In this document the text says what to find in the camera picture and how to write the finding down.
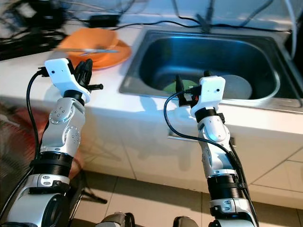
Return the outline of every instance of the wall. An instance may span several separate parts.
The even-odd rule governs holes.
[[[104,7],[106,9],[120,9],[120,2],[123,7],[127,6],[129,0],[75,0],[90,5]],[[177,0],[177,5],[182,16],[193,16],[200,13],[202,16],[208,6],[208,0]],[[213,23],[227,23],[238,25],[251,12],[262,5],[265,0],[216,0]],[[297,17],[303,10],[302,0],[291,0]],[[88,15],[99,13],[96,9],[89,9],[85,6],[67,4],[69,10],[76,11],[76,15],[82,19],[88,18]],[[153,14],[153,19],[147,19],[143,15]],[[127,14],[123,17],[126,23],[133,22],[154,22],[159,19],[173,19],[175,17],[171,0],[136,0]],[[249,26],[259,26],[264,28],[282,29],[289,27],[290,20],[287,7],[284,0],[274,0],[274,2],[264,11],[259,13],[250,23]]]

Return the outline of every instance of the white countertop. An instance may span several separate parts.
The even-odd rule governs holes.
[[[108,114],[124,113],[145,113],[159,114],[163,109],[165,99],[150,98],[135,95],[126,95],[119,92],[119,87],[128,70],[133,56],[143,37],[143,26],[128,27],[118,30],[121,40],[131,46],[133,53],[130,59],[122,64],[103,70],[93,71],[91,84],[102,83],[103,90],[93,91],[91,101],[86,105],[87,108],[98,108],[108,111]],[[69,32],[78,29],[77,26],[69,26]],[[0,98],[7,104],[26,104],[26,88],[30,78],[43,66],[44,61],[54,58],[53,52],[45,52],[25,57],[14,58],[0,61]],[[38,77],[31,90],[32,106],[50,109],[60,98],[59,91],[51,84],[50,78]],[[168,110],[175,109],[176,105],[171,103]],[[228,125],[259,128],[265,130],[281,131],[303,135],[303,114],[285,113],[270,110],[221,105],[219,112],[224,113]],[[182,116],[182,122],[196,125],[190,117]]]

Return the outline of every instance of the robotic arm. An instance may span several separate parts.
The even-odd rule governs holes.
[[[102,85],[89,85],[92,61],[81,62],[74,70],[67,59],[45,62],[47,74],[62,98],[49,114],[39,157],[31,163],[32,174],[12,205],[3,226],[66,227],[69,203],[66,192],[71,163],[80,144],[85,123],[84,104],[90,93]]]
[[[177,91],[183,91],[182,86],[182,80],[177,78]],[[210,212],[215,217],[209,227],[257,227],[257,215],[240,160],[230,143],[224,116],[216,112],[224,86],[225,79],[222,77],[201,78],[200,86],[187,91],[193,95],[192,101],[187,101],[180,94],[179,105],[191,105],[190,113],[198,122],[198,137],[207,140],[200,140],[199,144],[211,196]]]

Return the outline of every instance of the sink basin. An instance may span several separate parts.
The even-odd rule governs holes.
[[[237,75],[249,82],[248,99],[223,96],[223,104],[282,111],[302,111],[302,91],[274,39],[243,35],[150,30],[120,87],[122,93],[168,97],[163,89],[176,75],[199,83],[205,70],[214,75]]]

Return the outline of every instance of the cabinet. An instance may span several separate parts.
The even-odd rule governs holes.
[[[119,132],[136,179],[208,192],[201,162],[202,151],[198,142],[177,140],[174,135],[170,135],[162,110],[133,114],[135,114],[133,117],[122,120],[123,123],[119,124]],[[169,111],[169,119],[178,131],[197,135],[197,123],[188,116],[186,109],[178,108]],[[279,163],[297,154],[296,151],[302,147],[300,139],[302,135],[228,124],[227,127],[234,137],[235,149],[250,185]],[[300,168],[299,166],[289,167],[288,174],[297,174],[301,171]],[[271,198],[273,194],[273,188],[268,187],[267,190],[263,190],[266,193],[258,194],[254,193],[254,190],[255,192],[260,190],[256,187],[256,185],[251,185],[250,188],[253,200],[293,206],[291,200],[285,199],[282,202],[283,200],[277,199],[278,197],[269,200],[268,198]],[[294,182],[292,187],[301,188],[301,184]],[[286,198],[292,198],[292,194],[287,193]]]
[[[113,114],[87,108],[86,123],[82,129],[80,149],[85,169],[121,177],[133,178],[134,173],[125,152]]]

